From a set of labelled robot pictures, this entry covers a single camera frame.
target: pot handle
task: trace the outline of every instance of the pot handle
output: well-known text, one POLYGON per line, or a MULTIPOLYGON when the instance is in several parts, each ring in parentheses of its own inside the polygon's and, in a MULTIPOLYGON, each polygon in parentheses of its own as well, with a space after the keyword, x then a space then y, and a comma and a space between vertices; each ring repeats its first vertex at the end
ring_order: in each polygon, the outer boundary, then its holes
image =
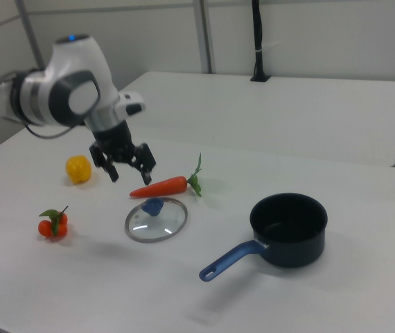
POLYGON ((266 248, 267 245, 259 243, 256 240, 241 243, 225 253, 214 263, 204 268, 199 273, 199 278, 205 282, 212 281, 212 279, 221 274, 242 257, 246 255, 261 254, 266 248))

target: glass lid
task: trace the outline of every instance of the glass lid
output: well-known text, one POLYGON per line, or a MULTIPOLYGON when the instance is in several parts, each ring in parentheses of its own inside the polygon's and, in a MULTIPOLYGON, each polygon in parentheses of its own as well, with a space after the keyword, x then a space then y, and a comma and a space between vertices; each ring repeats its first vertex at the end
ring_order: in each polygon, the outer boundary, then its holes
POLYGON ((128 214, 125 231, 142 243, 163 241, 184 227, 187 216, 185 205, 176 199, 150 198, 128 214))

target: tomato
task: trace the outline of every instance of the tomato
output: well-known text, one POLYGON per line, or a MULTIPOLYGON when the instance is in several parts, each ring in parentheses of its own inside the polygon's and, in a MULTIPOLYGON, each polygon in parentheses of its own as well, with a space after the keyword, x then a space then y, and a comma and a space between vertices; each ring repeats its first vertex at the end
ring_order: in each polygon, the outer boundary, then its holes
POLYGON ((51 233, 51 222, 48 220, 40 221, 39 226, 37 227, 39 233, 44 237, 53 236, 51 233))
POLYGON ((73 184, 86 182, 91 176, 91 164, 84 155, 72 156, 65 164, 65 171, 73 184))
POLYGON ((68 233, 68 227, 66 224, 59 224, 58 233, 56 237, 65 237, 68 233))
POLYGON ((64 213, 59 219, 59 225, 67 224, 67 223, 68 223, 68 216, 64 213))

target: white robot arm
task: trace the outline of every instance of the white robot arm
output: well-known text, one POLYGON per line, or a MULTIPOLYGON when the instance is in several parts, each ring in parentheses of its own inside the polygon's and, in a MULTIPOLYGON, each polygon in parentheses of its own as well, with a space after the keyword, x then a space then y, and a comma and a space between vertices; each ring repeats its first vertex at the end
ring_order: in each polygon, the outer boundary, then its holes
POLYGON ((135 146, 125 119, 145 109, 136 92, 119 93, 107 61, 88 35, 69 35, 53 45, 44 71, 15 72, 0 78, 0 117, 28 125, 85 125, 96 141, 90 152, 115 182, 113 162, 141 172, 145 184, 156 165, 147 144, 135 146))

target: pot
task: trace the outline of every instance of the pot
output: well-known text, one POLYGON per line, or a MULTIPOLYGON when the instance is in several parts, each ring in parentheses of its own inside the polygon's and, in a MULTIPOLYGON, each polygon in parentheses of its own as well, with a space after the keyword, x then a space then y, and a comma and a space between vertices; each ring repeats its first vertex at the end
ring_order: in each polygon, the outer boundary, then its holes
POLYGON ((199 277, 208 282, 242 257, 259 254, 280 267, 302 267, 324 251, 327 213, 315 199, 296 193, 268 196, 250 214, 254 239, 241 243, 204 268, 199 277))

